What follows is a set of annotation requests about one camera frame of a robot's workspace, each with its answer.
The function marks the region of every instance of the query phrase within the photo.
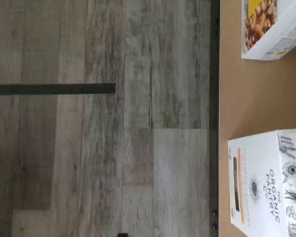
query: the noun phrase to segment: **wooden floor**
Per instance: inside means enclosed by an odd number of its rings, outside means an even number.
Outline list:
[[[0,237],[209,237],[210,2],[0,0]]]

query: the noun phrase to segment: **floral illustration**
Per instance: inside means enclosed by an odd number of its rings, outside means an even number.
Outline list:
[[[290,137],[279,136],[278,145],[280,147],[281,153],[285,154],[290,158],[296,159],[296,157],[292,154],[293,152],[296,152],[296,147],[293,143],[293,140]]]
[[[294,203],[296,203],[296,192],[295,191],[287,191],[285,190],[285,198],[292,200]]]
[[[286,215],[288,215],[288,217],[293,218],[294,220],[296,220],[296,213],[294,211],[293,206],[286,207]]]
[[[288,223],[288,235],[289,237],[296,237],[296,224]]]
[[[286,183],[288,179],[296,178],[296,163],[287,162],[282,167],[282,174],[284,175],[283,183]]]
[[[255,205],[259,203],[260,191],[258,179],[256,178],[256,176],[252,177],[250,180],[250,196]]]

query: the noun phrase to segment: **cardboard box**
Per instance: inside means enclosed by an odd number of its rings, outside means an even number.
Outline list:
[[[296,0],[242,0],[241,57],[275,60],[296,46]]]
[[[249,237],[296,237],[296,129],[228,141],[231,222]]]

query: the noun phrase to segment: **table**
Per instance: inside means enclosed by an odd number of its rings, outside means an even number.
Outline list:
[[[221,1],[219,236],[242,237],[230,223],[227,140],[296,127],[296,48],[277,61],[240,57],[241,0]]]

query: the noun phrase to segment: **nuts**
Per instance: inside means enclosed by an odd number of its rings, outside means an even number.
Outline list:
[[[276,23],[276,0],[261,0],[254,13],[245,19],[245,43],[249,50]]]

